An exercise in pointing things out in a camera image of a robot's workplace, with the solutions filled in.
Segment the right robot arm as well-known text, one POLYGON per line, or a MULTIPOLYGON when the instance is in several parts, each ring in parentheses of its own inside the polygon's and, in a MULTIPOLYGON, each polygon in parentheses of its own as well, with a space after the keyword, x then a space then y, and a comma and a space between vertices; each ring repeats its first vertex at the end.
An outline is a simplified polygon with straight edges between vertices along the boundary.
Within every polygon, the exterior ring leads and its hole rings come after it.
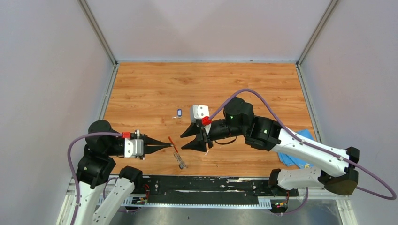
POLYGON ((232 98, 223 109, 223 119, 210 120, 205 105, 190 109, 191 124, 181 137, 193 136, 185 150, 206 152, 220 139, 243 136, 245 143, 257 150, 285 153, 307 161, 303 169, 274 169, 268 180, 269 192, 281 195, 297 188, 324 188, 337 195, 351 195, 358 185, 359 174, 350 160, 357 163, 357 148, 336 149, 283 128, 275 120, 256 116, 253 105, 239 97, 232 98))

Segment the blue tag key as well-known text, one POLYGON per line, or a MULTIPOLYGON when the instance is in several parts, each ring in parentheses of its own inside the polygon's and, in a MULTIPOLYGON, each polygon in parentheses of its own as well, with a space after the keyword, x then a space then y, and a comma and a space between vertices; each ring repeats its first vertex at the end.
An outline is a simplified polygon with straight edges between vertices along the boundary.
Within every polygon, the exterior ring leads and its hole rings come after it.
POLYGON ((176 116, 172 117, 173 119, 180 119, 182 118, 183 111, 182 109, 177 109, 176 116))

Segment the red handled metal key holder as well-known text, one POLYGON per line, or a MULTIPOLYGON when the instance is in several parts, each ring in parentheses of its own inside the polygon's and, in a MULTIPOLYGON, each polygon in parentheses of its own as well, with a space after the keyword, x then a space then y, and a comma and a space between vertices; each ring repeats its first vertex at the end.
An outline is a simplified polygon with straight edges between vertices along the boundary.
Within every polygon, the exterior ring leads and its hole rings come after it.
POLYGON ((171 136, 169 136, 168 139, 169 139, 169 141, 170 141, 172 147, 174 148, 174 153, 173 153, 173 155, 174 155, 175 159, 176 159, 177 162, 178 162, 179 168, 180 168, 180 169, 188 168, 188 165, 183 161, 183 159, 182 159, 181 155, 179 154, 179 151, 178 151, 178 149, 177 149, 175 143, 173 142, 171 136))

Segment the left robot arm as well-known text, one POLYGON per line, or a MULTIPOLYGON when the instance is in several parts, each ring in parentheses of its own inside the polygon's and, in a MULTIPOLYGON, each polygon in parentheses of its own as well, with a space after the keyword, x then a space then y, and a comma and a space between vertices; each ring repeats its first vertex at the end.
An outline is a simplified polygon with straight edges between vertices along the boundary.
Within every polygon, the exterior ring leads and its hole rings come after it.
POLYGON ((73 145, 82 139, 86 144, 77 168, 73 167, 71 159, 68 160, 76 187, 74 203, 66 221, 69 225, 108 225, 132 193, 145 195, 134 200, 134 204, 147 203, 153 188, 144 183, 141 170, 126 166, 120 171, 113 189, 97 206, 116 165, 114 156, 143 160, 147 154, 173 146, 142 134, 139 130, 119 133, 106 120, 93 122, 87 134, 74 139, 68 147, 69 154, 73 145))

